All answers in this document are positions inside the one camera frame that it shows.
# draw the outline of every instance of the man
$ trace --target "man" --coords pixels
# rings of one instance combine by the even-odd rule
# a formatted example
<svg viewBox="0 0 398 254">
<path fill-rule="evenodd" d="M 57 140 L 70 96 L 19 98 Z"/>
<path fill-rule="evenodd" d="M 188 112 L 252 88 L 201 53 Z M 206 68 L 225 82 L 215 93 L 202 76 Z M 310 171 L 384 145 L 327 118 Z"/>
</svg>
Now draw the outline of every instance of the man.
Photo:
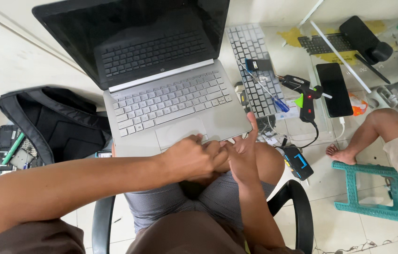
<svg viewBox="0 0 398 254">
<path fill-rule="evenodd" d="M 137 237 L 128 253 L 302 253 L 285 247 L 266 197 L 284 164 L 273 148 L 247 139 L 191 135 L 152 157 L 79 159 L 0 176 L 0 253 L 84 253 L 83 231 L 59 218 L 126 193 Z M 177 182 L 230 168 L 199 197 Z"/>
<path fill-rule="evenodd" d="M 326 154 L 331 159 L 354 165 L 357 163 L 355 156 L 379 136 L 385 142 L 384 151 L 390 156 L 392 166 L 398 171 L 398 112 L 391 108 L 371 112 L 355 131 L 347 148 L 339 150 L 332 144 L 326 148 Z"/>
</svg>

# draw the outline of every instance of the laptop screen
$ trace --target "laptop screen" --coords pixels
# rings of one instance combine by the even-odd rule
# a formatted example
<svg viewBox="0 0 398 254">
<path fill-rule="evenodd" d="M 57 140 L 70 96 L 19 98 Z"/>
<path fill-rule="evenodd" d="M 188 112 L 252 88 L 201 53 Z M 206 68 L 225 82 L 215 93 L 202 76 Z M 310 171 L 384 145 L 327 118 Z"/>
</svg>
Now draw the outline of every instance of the laptop screen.
<svg viewBox="0 0 398 254">
<path fill-rule="evenodd" d="M 217 59 L 229 0 L 67 0 L 33 14 L 103 90 Z"/>
</svg>

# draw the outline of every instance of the hand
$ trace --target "hand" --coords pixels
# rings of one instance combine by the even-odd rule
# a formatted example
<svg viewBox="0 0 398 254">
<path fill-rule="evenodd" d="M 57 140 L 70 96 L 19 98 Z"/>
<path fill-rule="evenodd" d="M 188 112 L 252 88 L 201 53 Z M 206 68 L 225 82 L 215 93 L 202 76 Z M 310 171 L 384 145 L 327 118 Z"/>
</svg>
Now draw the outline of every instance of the hand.
<svg viewBox="0 0 398 254">
<path fill-rule="evenodd" d="M 257 164 L 255 160 L 255 141 L 258 136 L 257 121 L 254 113 L 248 113 L 252 130 L 246 139 L 241 136 L 234 137 L 235 144 L 229 141 L 221 141 L 221 145 L 227 149 L 229 156 L 230 170 L 238 184 L 260 183 Z"/>
<path fill-rule="evenodd" d="M 216 166 L 227 160 L 227 151 L 221 148 L 218 141 L 211 141 L 203 149 L 201 140 L 202 134 L 191 135 L 156 155 L 162 168 L 177 175 L 179 182 L 213 172 Z"/>
</svg>

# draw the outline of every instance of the black bag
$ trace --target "black bag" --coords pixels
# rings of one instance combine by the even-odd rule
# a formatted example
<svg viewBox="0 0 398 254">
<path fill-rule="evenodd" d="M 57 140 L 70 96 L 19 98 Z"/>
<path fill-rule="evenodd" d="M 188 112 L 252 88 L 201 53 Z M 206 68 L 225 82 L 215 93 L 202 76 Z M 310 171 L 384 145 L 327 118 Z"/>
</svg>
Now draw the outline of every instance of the black bag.
<svg viewBox="0 0 398 254">
<path fill-rule="evenodd" d="M 38 87 L 0 96 L 0 111 L 24 133 L 44 164 L 82 159 L 111 139 L 107 117 L 68 89 Z"/>
</svg>

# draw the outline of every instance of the silver laptop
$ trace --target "silver laptop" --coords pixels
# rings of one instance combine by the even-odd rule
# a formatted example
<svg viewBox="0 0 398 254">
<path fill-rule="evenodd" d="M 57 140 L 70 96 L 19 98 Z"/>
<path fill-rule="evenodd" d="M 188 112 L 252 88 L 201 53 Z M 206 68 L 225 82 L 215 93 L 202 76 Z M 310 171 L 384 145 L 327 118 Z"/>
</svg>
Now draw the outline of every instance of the silver laptop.
<svg viewBox="0 0 398 254">
<path fill-rule="evenodd" d="M 104 90 L 119 157 L 184 137 L 225 140 L 251 125 L 217 59 L 228 0 L 67 0 L 34 16 Z"/>
</svg>

